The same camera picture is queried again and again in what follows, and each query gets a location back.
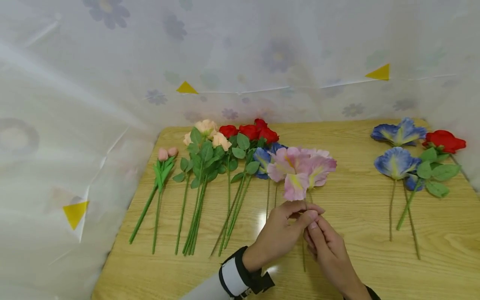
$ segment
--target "blue flower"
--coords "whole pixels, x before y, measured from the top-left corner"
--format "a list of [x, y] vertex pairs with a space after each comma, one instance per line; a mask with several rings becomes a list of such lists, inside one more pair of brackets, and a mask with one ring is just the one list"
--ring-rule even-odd
[[256, 177], [260, 179], [268, 179], [267, 166], [272, 162], [272, 156], [270, 153], [276, 154], [280, 148], [287, 148], [286, 146], [280, 143], [272, 143], [268, 148], [258, 147], [253, 153], [253, 159], [260, 163]]
[[377, 141], [389, 141], [393, 146], [415, 145], [415, 140], [424, 139], [425, 127], [415, 127], [411, 118], [403, 118], [398, 125], [380, 124], [375, 126], [370, 135]]
[[420, 163], [421, 159], [412, 157], [408, 150], [394, 147], [377, 157], [373, 164], [380, 173], [399, 180], [408, 176], [408, 172], [415, 171]]
[[[405, 177], [404, 182], [405, 186], [407, 187], [407, 190], [413, 191], [415, 189], [415, 186], [417, 185], [419, 177], [414, 174], [407, 174], [407, 177]], [[417, 192], [423, 190], [423, 183], [417, 188]]]

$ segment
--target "fingernail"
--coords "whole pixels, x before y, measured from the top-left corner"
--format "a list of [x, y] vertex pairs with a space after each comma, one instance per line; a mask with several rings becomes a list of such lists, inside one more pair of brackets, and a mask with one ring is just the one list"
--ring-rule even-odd
[[310, 225], [308, 225], [308, 228], [310, 229], [314, 229], [314, 228], [317, 228], [318, 225], [317, 225], [317, 222], [311, 222]]

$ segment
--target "wooden table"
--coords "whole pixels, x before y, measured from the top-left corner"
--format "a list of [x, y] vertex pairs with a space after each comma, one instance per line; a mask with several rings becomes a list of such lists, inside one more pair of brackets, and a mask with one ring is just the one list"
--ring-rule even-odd
[[[373, 166], [374, 159], [389, 145], [370, 138], [375, 125], [398, 120], [363, 120], [301, 124], [272, 124], [280, 142], [291, 146], [330, 151], [338, 161], [327, 184], [313, 193], [314, 202], [326, 209], [325, 218], [344, 236], [353, 265], [363, 282], [386, 300], [478, 300], [480, 299], [480, 202], [463, 175], [451, 179], [451, 192], [439, 200], [419, 192], [412, 215], [422, 259], [415, 255], [408, 218], [389, 242], [388, 209], [392, 181]], [[417, 125], [427, 126], [416, 120]], [[132, 245], [128, 239], [152, 189], [160, 146], [176, 146], [186, 156], [183, 135], [190, 128], [170, 127], [160, 134], [135, 197], [125, 216], [113, 249], [98, 280], [93, 299], [179, 299], [218, 271], [219, 264], [241, 246], [249, 245], [265, 222], [267, 181], [254, 179], [248, 189], [235, 230], [222, 257], [209, 254], [227, 212], [226, 175], [209, 184], [195, 255], [174, 255], [185, 183], [170, 180], [163, 195], [156, 253], [151, 254], [156, 203], [153, 202]], [[422, 148], [408, 147], [418, 155]], [[176, 167], [173, 174], [179, 172]], [[232, 185], [235, 191], [237, 184]], [[180, 249], [193, 213], [195, 193], [189, 190]], [[397, 185], [394, 224], [400, 218], [405, 197]], [[303, 272], [301, 243], [269, 266], [276, 287], [251, 299], [341, 299], [307, 257]]]

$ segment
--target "pink tulip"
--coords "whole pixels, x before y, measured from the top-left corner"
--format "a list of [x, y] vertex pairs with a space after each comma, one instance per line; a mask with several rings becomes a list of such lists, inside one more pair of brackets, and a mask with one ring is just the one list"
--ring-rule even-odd
[[158, 150], [158, 160], [166, 161], [168, 159], [168, 152], [164, 148]]
[[176, 148], [176, 147], [171, 147], [168, 151], [168, 156], [169, 157], [172, 157], [172, 156], [177, 156], [177, 154], [179, 153], [179, 150]]

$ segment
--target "white backdrop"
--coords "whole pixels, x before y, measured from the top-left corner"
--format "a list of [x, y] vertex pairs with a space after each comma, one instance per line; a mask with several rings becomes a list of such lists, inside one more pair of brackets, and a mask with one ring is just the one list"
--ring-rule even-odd
[[[480, 187], [477, 0], [0, 7], [3, 300], [89, 298], [166, 126], [424, 117], [467, 140]], [[388, 63], [389, 81], [365, 77]]]

